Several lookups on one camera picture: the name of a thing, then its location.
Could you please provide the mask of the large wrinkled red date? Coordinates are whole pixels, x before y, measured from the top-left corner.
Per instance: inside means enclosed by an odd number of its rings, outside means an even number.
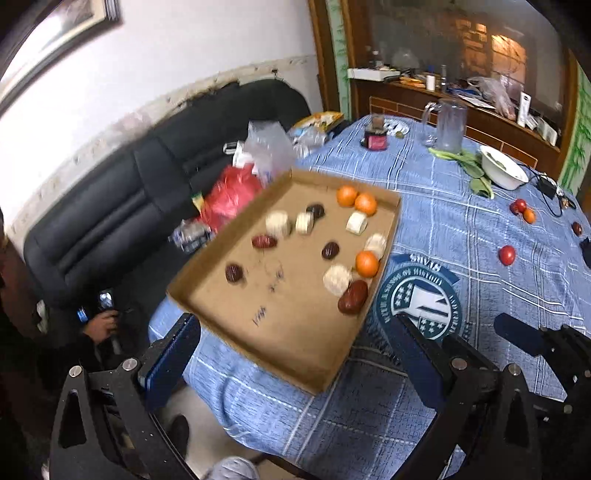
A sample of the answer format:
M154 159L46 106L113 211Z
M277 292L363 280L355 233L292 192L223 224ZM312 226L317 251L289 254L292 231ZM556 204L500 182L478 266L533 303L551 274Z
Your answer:
M338 301L339 312L345 315L358 315L363 309L369 295L368 284L363 280L355 280Z

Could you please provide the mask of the large round beige cake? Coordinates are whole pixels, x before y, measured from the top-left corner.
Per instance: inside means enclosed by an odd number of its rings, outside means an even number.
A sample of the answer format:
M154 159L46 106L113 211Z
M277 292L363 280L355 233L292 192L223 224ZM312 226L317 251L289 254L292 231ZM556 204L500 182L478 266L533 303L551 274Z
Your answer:
M325 271L322 276L322 284L329 293L341 297L349 288L352 278L352 272L348 267L342 264L334 264Z

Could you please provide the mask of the small beige cake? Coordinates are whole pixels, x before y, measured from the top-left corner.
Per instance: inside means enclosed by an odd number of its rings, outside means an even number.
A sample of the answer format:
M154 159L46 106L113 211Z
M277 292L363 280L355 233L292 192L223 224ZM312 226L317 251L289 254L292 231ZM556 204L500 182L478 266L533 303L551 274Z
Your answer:
M387 246L387 237L381 233L375 233L370 235L365 246L363 246L363 250L370 251L378 260L381 260L385 255Z

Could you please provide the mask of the dark date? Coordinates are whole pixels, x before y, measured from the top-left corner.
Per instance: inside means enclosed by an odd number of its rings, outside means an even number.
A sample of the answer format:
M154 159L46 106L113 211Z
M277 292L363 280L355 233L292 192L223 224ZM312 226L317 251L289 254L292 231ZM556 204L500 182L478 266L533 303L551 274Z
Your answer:
M311 213L315 221L325 216L325 207L322 203L309 204L305 210Z
M322 249L322 258L325 260L332 260L339 255L339 244L335 241L329 241Z

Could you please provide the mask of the beige cake cylinder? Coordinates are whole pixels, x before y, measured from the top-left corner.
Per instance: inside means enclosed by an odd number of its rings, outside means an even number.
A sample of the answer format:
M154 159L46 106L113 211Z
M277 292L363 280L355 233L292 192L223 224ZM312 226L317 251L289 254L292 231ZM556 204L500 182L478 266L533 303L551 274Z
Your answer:
M361 211L353 211L346 222L346 231L355 235L363 234L368 224L368 215Z

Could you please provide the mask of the beige cake cube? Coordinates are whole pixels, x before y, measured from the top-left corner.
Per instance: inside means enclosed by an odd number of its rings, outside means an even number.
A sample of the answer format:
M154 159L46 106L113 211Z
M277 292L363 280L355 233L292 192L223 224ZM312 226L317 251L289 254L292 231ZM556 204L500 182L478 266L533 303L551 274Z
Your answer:
M266 234L277 240L290 236L291 223L287 211L273 210L266 216Z
M314 214L305 211L297 215L295 219L295 231L300 235L309 235L315 224Z

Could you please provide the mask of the red tomato centre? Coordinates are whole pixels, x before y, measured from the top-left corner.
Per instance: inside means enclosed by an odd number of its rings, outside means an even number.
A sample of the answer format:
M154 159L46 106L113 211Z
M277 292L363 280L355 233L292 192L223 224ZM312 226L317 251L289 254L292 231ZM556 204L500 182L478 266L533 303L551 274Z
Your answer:
M513 246L505 245L498 251L498 258L504 266L510 266L515 262L516 251Z

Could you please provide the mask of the red tomato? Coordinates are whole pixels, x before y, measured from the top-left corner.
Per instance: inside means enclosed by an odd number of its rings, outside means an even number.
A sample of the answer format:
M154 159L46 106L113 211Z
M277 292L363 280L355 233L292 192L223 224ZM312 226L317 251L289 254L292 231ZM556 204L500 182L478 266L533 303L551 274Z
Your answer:
M504 266L510 266L515 262L516 251L513 246L505 245L498 251L498 258Z
M524 213L527 209L527 202L523 199L517 199L515 201L516 207L520 213Z

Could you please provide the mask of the blue plaid tablecloth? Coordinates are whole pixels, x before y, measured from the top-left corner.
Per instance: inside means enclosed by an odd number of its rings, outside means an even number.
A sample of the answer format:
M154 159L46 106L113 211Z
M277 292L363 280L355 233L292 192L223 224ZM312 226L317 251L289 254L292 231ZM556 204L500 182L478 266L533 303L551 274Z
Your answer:
M508 454L494 462L496 469L506 473L515 462L526 477L539 478L536 461L545 460L552 477L587 477L590 407L574 415L536 411L537 395L563 401L562 385L542 356L494 330L495 318L507 313L535 329L566 324L590 338L590 270L571 228L584 216L553 217L530 184L497 191L494 199L474 195L456 162L423 145L419 124L385 151L367 150L361 142L368 124L353 123L294 168L402 198L377 275L351 271L351 283L368 284L372 306L335 379L321 393L305 391L201 324L185 382L230 437L321 479L390 479L398 471L410 479L456 477L472 454L454 437L465 418L500 433L513 428L512 408L525 416L527 436L547 427L550 443ZM511 213L517 199L535 212L534 224ZM505 245L516 251L510 266L498 258ZM183 313L167 297L150 320L150 340L164 338ZM423 404L388 342L385 322L397 314L407 314L450 357L456 381L440 411Z

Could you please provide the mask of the far red tomato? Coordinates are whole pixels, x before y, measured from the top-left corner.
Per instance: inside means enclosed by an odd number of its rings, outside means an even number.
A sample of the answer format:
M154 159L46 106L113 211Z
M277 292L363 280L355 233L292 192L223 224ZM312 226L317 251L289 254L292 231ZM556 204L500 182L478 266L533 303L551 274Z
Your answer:
M523 199L517 199L515 201L516 207L520 213L524 213L527 209L527 202Z

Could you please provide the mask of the black sofa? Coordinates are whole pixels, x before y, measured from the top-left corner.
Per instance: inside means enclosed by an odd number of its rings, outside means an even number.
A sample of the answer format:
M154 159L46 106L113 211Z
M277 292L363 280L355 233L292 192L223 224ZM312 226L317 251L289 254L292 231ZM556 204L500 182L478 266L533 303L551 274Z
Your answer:
M301 92L277 79L189 99L101 161L29 231L24 260L41 299L78 308L115 286L194 214L192 196L211 191L231 163L224 144L245 139L249 123L290 129L310 113Z

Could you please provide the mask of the white bowl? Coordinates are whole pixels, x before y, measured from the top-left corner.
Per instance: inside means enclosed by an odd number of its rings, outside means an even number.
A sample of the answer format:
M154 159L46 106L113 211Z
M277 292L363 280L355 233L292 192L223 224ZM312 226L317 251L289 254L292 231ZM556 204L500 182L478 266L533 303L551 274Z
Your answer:
M484 172L497 186L514 191L529 182L523 168L501 151L481 145L480 153Z

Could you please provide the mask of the red label jar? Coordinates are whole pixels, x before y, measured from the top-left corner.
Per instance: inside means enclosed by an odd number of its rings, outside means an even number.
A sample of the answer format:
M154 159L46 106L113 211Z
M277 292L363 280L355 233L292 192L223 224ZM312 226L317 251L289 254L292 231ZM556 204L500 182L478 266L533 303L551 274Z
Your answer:
M382 115L373 115L363 136L363 146L370 151L385 151L388 147L388 133Z

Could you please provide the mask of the clear plastic pitcher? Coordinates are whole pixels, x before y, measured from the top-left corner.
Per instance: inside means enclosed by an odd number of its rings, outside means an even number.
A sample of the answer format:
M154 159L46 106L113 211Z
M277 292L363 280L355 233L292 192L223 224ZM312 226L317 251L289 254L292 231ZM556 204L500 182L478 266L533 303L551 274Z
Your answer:
M431 133L428 121L433 113L437 114L436 131ZM468 107L456 99L440 99L429 102L423 111L421 120L422 143L436 150L460 154L467 127Z

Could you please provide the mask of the wooden cabinet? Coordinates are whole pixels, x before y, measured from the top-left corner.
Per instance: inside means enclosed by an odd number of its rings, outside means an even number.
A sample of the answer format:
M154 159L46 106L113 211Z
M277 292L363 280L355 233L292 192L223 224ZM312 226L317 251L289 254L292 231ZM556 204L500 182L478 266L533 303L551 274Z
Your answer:
M574 53L528 1L311 1L322 104L420 119L477 96L467 135L559 178L581 85Z

